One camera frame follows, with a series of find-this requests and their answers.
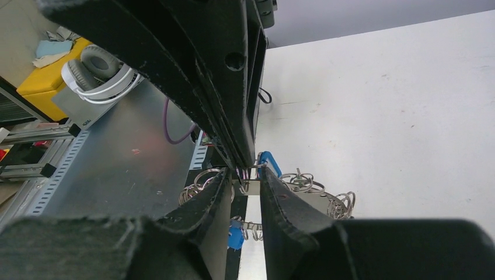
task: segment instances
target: black cable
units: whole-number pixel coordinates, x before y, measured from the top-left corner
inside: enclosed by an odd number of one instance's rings
[[[268,101],[266,101],[266,99],[263,97],[262,93],[261,92],[258,92],[258,96],[260,97],[261,101],[264,103],[264,104],[270,104],[273,99],[271,98],[271,94],[269,92],[267,92],[266,90],[260,88],[262,91],[264,91],[266,93],[266,95],[268,96]]]

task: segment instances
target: screw hole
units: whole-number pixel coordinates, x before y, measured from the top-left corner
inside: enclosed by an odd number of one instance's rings
[[[231,71],[241,71],[244,69],[245,64],[246,58],[238,52],[231,52],[225,56],[225,65]]]

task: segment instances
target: perforated metal rail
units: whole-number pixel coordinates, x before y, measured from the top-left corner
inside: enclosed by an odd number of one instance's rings
[[[82,131],[79,133],[77,138],[72,141],[71,146],[65,153],[64,157],[60,160],[55,173],[47,180],[45,184],[35,186],[39,187],[40,190],[37,192],[28,210],[26,211],[27,216],[38,216],[43,213],[43,210],[57,190],[60,182],[67,173],[67,170],[69,170],[69,167],[81,150],[88,136],[89,131]]]
[[[206,157],[207,146],[201,146],[201,139],[203,138],[203,131],[201,130],[196,146],[194,147],[193,158],[189,165],[189,170],[199,170],[203,165],[204,158]]]

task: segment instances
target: white headphones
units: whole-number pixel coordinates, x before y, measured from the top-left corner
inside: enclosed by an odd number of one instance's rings
[[[62,79],[81,99],[92,104],[117,102],[142,81],[140,74],[121,65],[97,45],[85,47],[81,61],[67,61],[62,67]]]

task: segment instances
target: red object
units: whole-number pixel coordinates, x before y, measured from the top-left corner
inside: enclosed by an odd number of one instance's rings
[[[4,156],[7,154],[4,150],[0,150],[0,160],[4,158]]]
[[[36,143],[34,143],[34,146],[35,147],[41,147],[41,146],[47,146],[49,143],[48,141],[38,141]]]

